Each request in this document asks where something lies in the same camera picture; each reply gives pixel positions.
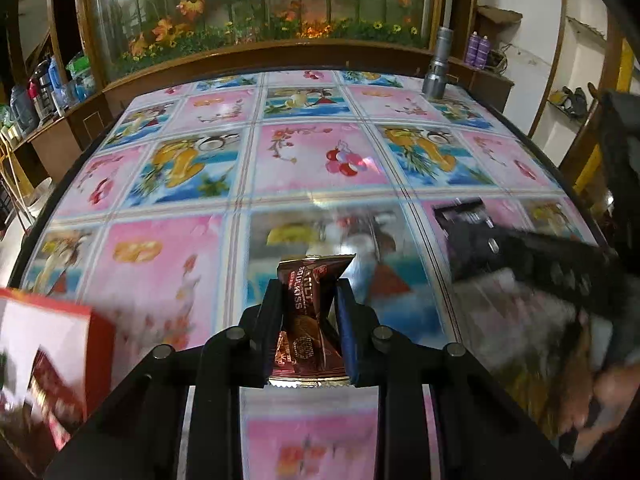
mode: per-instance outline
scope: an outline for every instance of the glass panel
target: glass panel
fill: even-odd
[[[424,46],[430,0],[93,0],[109,79],[241,43],[349,38]]]

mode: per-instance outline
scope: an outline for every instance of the patterned tablecloth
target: patterned tablecloth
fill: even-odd
[[[22,287],[108,316],[118,381],[156,344],[201,345],[238,322],[281,257],[356,253],[345,276],[383,324],[428,346],[462,340],[504,370],[568,309],[508,273],[453,287],[433,206],[480,196],[496,223],[594,240],[497,118],[457,87],[428,102],[421,83],[306,70],[137,97],[60,200]]]

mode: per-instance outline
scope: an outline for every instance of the gray jug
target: gray jug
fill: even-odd
[[[33,109],[33,103],[22,85],[16,85],[11,90],[9,108],[11,108],[11,119],[18,123],[23,137],[29,135],[40,123],[36,110]]]

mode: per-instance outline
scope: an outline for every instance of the red snack packet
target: red snack packet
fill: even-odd
[[[29,391],[40,407],[58,450],[82,424],[82,403],[64,383],[47,354],[39,349],[33,360]]]
[[[306,256],[281,262],[278,279],[284,293],[283,331],[278,338],[271,378],[346,380],[342,357],[321,329],[334,300],[335,284],[353,260],[348,256]]]

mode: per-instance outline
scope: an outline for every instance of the purple bottle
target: purple bottle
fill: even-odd
[[[477,32],[474,32],[473,35],[469,38],[469,43],[466,46],[465,65],[467,66],[474,65],[474,61],[476,60],[476,55],[478,54],[479,43],[480,43],[480,36],[478,36]]]
[[[480,44],[478,45],[478,54],[476,55],[476,60],[474,61],[474,67],[482,70],[486,66],[486,59],[489,57],[489,51],[491,50],[491,43],[485,36],[480,40]]]

